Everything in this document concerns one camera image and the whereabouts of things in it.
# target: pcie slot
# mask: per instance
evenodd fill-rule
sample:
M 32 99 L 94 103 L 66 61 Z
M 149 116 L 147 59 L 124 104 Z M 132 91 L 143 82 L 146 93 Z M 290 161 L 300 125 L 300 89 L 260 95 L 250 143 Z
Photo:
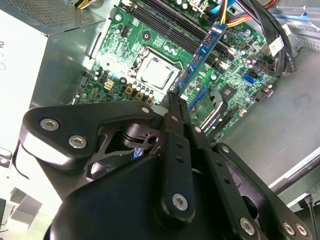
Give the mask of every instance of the pcie slot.
M 158 33 L 164 35 L 169 40 L 173 41 L 180 47 L 186 49 L 189 53 L 194 54 L 198 47 L 199 43 L 190 41 L 185 35 L 181 34 L 177 30 L 173 29 L 166 23 L 162 22 L 161 19 L 153 16 L 151 13 L 145 11 L 143 8 L 137 6 L 135 8 L 125 7 L 126 11 L 131 13 L 133 17 L 142 21 L 144 24 L 148 25 Z M 206 59 L 206 63 L 212 66 L 213 68 L 220 70 L 219 63 L 216 61 L 216 56 L 210 54 Z
M 207 136 L 209 143 L 212 143 L 214 141 L 214 138 L 220 133 L 220 131 L 234 118 L 235 113 L 238 111 L 238 106 L 233 108 L 231 111 L 229 111 L 222 119 L 221 122 L 219 122 L 215 129 L 213 129 L 209 135 Z
M 155 10 L 168 20 L 172 21 L 173 23 L 176 23 L 180 28 L 184 29 L 186 32 L 197 38 L 199 42 L 201 42 L 208 33 L 206 29 L 191 21 L 186 16 L 181 14 L 179 11 L 175 10 L 170 5 L 161 0 L 139 1 L 142 1 L 143 3 L 147 4 L 152 10 Z M 219 52 L 223 57 L 231 61 L 233 60 L 232 55 L 228 52 L 228 49 L 221 43 L 218 42 L 214 50 Z

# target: screw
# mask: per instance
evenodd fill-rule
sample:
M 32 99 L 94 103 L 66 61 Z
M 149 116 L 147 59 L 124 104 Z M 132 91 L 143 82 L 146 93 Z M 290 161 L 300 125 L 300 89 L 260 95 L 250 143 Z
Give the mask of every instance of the screw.
M 305 228 L 302 225 L 300 225 L 299 223 L 296 223 L 295 225 L 296 225 L 296 228 L 299 230 L 299 232 L 303 236 L 307 236 L 308 235 L 307 231 L 305 230 Z
M 40 126 L 45 130 L 54 131 L 59 128 L 59 123 L 54 119 L 45 118 L 45 119 L 41 120 Z
M 172 202 L 175 207 L 181 211 L 185 211 L 188 209 L 188 201 L 187 199 L 180 193 L 175 193 L 172 196 Z
M 120 14 L 116 14 L 114 18 L 115 18 L 116 21 L 119 22 L 119 21 L 121 21 L 122 16 Z
M 222 146 L 222 150 L 225 151 L 226 153 L 229 153 L 229 148 L 227 148 L 226 146 Z
M 195 130 L 197 133 L 201 133 L 201 128 L 198 127 L 198 126 L 194 126 L 194 130 Z
M 287 222 L 284 221 L 283 226 L 284 226 L 284 229 L 288 232 L 288 234 L 290 234 L 292 236 L 294 236 L 296 234 L 295 230 Z
M 176 118 L 175 116 L 171 116 L 171 118 L 172 118 L 173 120 L 175 120 L 176 122 L 179 122 L 178 118 Z
M 251 224 L 251 222 L 246 219 L 245 217 L 240 218 L 240 225 L 242 227 L 242 229 L 249 234 L 250 236 L 255 235 L 255 228 L 254 226 Z
M 83 149 L 87 146 L 87 140 L 83 136 L 73 135 L 69 138 L 69 144 L 75 149 Z
M 146 107 L 142 107 L 141 109 L 142 109 L 142 111 L 144 111 L 146 114 L 150 113 L 149 109 L 146 108 Z

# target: cpu socket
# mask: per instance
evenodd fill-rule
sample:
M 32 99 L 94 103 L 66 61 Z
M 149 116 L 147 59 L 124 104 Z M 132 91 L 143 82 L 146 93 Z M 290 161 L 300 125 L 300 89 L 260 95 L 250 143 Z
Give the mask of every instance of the cpu socket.
M 157 89 L 163 95 L 180 73 L 180 69 L 172 61 L 149 47 L 141 48 L 131 69 L 136 72 L 137 80 Z

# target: motherboard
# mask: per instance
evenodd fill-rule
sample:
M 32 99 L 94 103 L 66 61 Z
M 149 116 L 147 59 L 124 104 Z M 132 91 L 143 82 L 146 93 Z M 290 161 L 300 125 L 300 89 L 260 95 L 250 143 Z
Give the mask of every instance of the motherboard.
M 210 30 L 211 0 L 132 0 L 115 8 L 80 104 L 139 100 L 159 105 Z M 265 38 L 245 23 L 219 38 L 180 96 L 191 120 L 217 142 L 250 106 L 272 95 Z

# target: blue sata port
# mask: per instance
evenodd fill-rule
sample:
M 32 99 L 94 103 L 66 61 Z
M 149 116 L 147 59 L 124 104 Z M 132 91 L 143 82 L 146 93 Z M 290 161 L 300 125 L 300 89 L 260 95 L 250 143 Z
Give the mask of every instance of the blue sata port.
M 243 79 L 246 80 L 250 84 L 255 83 L 255 80 L 251 76 L 249 76 L 248 74 L 243 75 Z

